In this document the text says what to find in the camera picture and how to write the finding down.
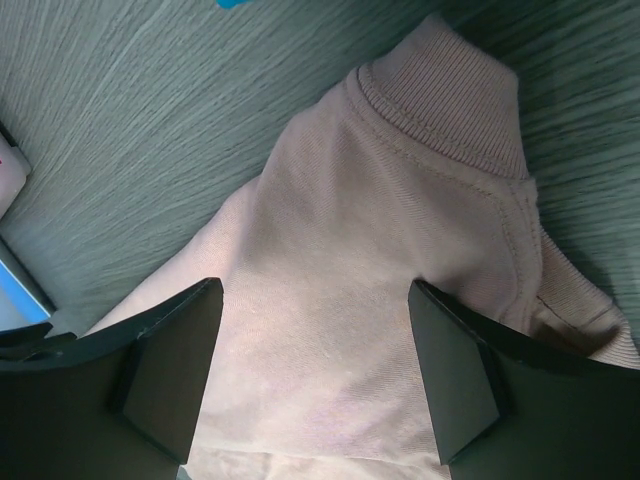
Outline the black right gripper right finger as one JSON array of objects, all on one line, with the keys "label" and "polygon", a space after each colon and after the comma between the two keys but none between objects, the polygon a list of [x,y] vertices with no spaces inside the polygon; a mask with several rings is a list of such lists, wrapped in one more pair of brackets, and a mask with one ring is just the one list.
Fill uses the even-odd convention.
[{"label": "black right gripper right finger", "polygon": [[410,320],[455,479],[635,479],[639,374],[529,338],[423,281]]}]

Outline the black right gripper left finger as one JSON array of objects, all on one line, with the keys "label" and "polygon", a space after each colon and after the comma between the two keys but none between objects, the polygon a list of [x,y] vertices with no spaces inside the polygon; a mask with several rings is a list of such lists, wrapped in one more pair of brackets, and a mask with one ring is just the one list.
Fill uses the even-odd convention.
[{"label": "black right gripper left finger", "polygon": [[84,337],[1,335],[5,479],[173,479],[189,457],[221,322],[220,280]]}]

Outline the pink t-shirt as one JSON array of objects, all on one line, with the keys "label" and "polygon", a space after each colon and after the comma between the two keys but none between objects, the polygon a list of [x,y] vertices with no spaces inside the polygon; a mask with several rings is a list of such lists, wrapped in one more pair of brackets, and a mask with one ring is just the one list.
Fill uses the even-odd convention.
[{"label": "pink t-shirt", "polygon": [[410,328],[416,279],[638,367],[622,312],[540,224],[517,93],[509,68],[425,19],[295,116],[263,172],[102,319],[222,281],[191,478],[447,478]]}]

